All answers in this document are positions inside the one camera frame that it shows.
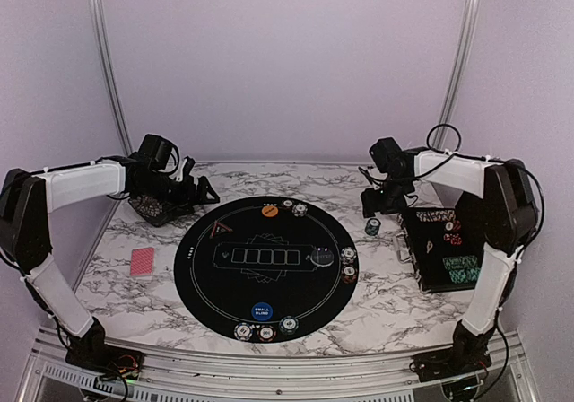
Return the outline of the blue small blind button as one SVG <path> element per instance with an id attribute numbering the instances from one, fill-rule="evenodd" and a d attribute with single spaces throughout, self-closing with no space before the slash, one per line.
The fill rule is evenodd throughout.
<path id="1" fill-rule="evenodd" d="M 258 302 L 251 308 L 251 316 L 258 322 L 266 322 L 274 315 L 273 307 L 266 302 Z"/>

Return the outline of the orange big blind button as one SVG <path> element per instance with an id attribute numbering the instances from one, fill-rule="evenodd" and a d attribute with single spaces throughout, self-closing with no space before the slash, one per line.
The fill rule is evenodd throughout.
<path id="1" fill-rule="evenodd" d="M 264 217 L 272 218 L 279 214 L 279 208 L 276 205 L 264 205 L 261 209 L 261 214 Z"/>

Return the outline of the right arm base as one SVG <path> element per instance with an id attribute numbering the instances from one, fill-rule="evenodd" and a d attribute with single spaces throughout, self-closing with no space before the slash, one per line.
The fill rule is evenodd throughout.
<path id="1" fill-rule="evenodd" d="M 454 348 L 449 347 L 415 354 L 409 369 L 418 376 L 419 382 L 441 380 L 443 393 L 454 399 L 476 396 L 489 377 L 491 365 L 488 350 L 460 360 L 455 357 Z"/>

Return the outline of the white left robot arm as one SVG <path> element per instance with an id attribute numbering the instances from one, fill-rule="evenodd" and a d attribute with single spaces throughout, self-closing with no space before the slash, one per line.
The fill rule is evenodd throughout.
<path id="1" fill-rule="evenodd" d="M 198 205 L 217 204 L 207 177 L 194 178 L 195 161 L 181 158 L 171 141 L 148 134 L 128 156 L 105 156 L 37 171 L 10 170 L 1 188 L 1 256 L 17 270 L 37 304 L 69 338 L 95 371 L 113 363 L 101 342 L 103 329 L 76 297 L 53 257 L 49 216 L 97 197 L 127 197 L 149 224 L 160 227 L 192 214 Z"/>

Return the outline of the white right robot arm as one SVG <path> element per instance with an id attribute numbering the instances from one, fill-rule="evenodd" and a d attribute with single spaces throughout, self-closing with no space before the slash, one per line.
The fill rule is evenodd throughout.
<path id="1" fill-rule="evenodd" d="M 500 308 L 512 291 L 521 255 L 542 226 L 542 190 L 517 159 L 501 161 L 425 147 L 404 150 L 392 137 L 379 139 L 369 154 L 386 177 L 372 180 L 361 193 L 366 218 L 404 210 L 404 198 L 418 180 L 462 193 L 462 220 L 471 227 L 471 239 L 483 244 L 473 298 L 453 335 L 461 340 L 444 355 L 445 366 L 462 373 L 478 360 L 479 347 L 474 341 L 494 330 Z"/>

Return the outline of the black dealer button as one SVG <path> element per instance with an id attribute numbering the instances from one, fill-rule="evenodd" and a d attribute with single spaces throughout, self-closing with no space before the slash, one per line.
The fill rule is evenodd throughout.
<path id="1" fill-rule="evenodd" d="M 310 255 L 310 261 L 316 267 L 330 267 L 335 262 L 335 255 L 329 248 L 316 248 Z"/>

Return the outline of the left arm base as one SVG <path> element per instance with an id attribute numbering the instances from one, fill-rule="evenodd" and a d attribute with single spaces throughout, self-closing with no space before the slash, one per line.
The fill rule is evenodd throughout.
<path id="1" fill-rule="evenodd" d="M 98 372 L 103 380 L 138 379 L 143 359 L 140 351 L 107 344 L 101 332 L 67 338 L 66 362 Z"/>

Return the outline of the red triangular all-in marker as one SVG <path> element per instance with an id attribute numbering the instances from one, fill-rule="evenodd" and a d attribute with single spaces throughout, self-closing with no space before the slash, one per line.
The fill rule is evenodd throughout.
<path id="1" fill-rule="evenodd" d="M 228 225 L 221 223 L 221 222 L 215 222 L 213 224 L 213 228 L 210 234 L 210 238 L 213 239 L 217 236 L 220 236 L 222 234 L 225 233 L 233 233 L 233 230 L 231 227 L 229 227 Z"/>

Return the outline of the red playing card deck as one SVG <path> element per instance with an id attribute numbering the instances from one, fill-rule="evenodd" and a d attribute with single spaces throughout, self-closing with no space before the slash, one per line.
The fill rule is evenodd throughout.
<path id="1" fill-rule="evenodd" d="M 130 261 L 131 277 L 151 277 L 154 269 L 155 249 L 153 247 L 133 249 Z"/>

